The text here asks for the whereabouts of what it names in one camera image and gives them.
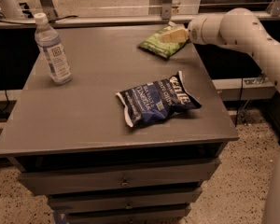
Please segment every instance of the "plastic bottle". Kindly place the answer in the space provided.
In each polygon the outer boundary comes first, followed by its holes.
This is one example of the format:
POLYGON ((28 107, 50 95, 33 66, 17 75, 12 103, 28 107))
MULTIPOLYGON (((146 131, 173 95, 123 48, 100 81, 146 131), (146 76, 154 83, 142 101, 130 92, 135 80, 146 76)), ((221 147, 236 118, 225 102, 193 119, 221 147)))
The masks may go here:
POLYGON ((45 13, 36 13, 34 17, 37 25, 35 41, 49 66, 49 76, 57 85, 65 84, 72 79, 72 74, 62 40, 57 31, 49 25, 45 13))

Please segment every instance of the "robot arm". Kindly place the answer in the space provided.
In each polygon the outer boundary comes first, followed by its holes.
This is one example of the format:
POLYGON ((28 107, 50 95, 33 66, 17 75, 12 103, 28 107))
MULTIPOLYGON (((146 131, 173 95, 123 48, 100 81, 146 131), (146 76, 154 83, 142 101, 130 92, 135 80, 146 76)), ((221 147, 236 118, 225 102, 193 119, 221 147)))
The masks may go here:
MULTIPOLYGON (((195 44, 213 44, 248 54, 280 92, 280 43, 268 35, 251 11, 236 8, 226 14, 205 14, 192 20, 187 31, 178 32, 195 44)), ((180 35, 172 34, 165 34, 163 40, 182 41, 180 35)))
POLYGON ((7 18, 24 18, 17 0, 0 0, 0 7, 7 18))
POLYGON ((273 169, 261 223, 280 224, 280 156, 273 169))

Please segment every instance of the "chip bag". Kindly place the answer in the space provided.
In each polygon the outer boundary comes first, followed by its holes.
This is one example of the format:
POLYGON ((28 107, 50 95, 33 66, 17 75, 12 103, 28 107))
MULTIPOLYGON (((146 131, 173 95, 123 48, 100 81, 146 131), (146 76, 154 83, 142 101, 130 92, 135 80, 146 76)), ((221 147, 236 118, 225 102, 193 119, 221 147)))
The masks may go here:
POLYGON ((116 93, 124 104, 124 116, 130 126, 152 124, 174 114, 202 105, 184 88, 182 72, 175 76, 116 93))
POLYGON ((151 52, 162 56, 166 59, 170 58, 186 45, 186 42, 161 42, 161 34, 171 31, 172 29, 174 29, 172 25, 167 25, 166 27, 160 29, 158 32, 154 33, 153 35, 142 41, 139 44, 139 48, 150 50, 151 52))

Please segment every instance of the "bottle cap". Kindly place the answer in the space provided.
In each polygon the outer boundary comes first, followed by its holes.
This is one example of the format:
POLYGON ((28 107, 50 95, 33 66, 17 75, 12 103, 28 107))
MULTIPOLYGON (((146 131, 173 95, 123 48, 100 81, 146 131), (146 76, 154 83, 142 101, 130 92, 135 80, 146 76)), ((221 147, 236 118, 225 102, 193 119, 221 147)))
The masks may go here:
POLYGON ((45 13, 36 13, 34 15, 36 25, 43 25, 48 23, 48 18, 45 13))

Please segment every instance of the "gray tabletop surface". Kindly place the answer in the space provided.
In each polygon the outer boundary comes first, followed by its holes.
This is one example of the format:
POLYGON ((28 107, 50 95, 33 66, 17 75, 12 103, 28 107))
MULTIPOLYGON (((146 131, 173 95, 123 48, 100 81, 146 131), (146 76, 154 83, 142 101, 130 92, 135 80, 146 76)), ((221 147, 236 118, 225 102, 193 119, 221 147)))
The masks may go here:
POLYGON ((0 157, 236 140, 193 44, 169 60, 138 48, 163 25, 60 29, 72 81, 55 86, 38 57, 0 136, 0 157), (202 104, 145 128, 126 125, 116 92, 183 72, 202 104))

